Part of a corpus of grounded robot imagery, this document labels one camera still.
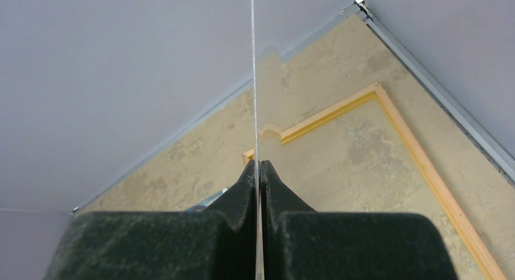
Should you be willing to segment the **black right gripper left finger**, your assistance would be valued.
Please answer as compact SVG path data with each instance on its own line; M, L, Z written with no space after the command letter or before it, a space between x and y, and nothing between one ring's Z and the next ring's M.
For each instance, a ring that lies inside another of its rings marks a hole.
M255 163L202 211L91 212L63 234L45 279L254 279Z

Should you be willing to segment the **yellow wooden picture frame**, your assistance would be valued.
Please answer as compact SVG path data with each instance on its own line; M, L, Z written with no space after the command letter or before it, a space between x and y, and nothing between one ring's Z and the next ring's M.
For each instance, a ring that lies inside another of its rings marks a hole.
M281 130L279 126L270 123L263 125L257 129L257 137L274 137L284 145L370 100L378 101L390 124L394 127L395 132L403 142L433 195L438 200L485 278L506 279L497 261L476 232L472 223L434 168L415 135L409 129L409 126L380 83L371 84L286 130Z

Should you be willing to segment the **building and sky photo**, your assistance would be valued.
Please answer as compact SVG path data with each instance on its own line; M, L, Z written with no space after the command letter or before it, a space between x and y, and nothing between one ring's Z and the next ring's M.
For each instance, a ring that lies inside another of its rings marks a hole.
M196 212L196 211L204 210L205 208L210 206L214 201L216 201L220 196L222 196L227 190L228 190L228 188L224 188L224 189L220 190L216 194L213 194L212 196L209 196L208 198L203 199L202 201L193 205L192 207L187 208L186 211Z

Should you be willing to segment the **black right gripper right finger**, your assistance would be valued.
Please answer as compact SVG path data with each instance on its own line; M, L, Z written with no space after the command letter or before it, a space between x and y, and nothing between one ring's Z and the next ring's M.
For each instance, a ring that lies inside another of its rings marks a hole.
M415 213L319 212L259 164L266 279L457 279L435 225Z

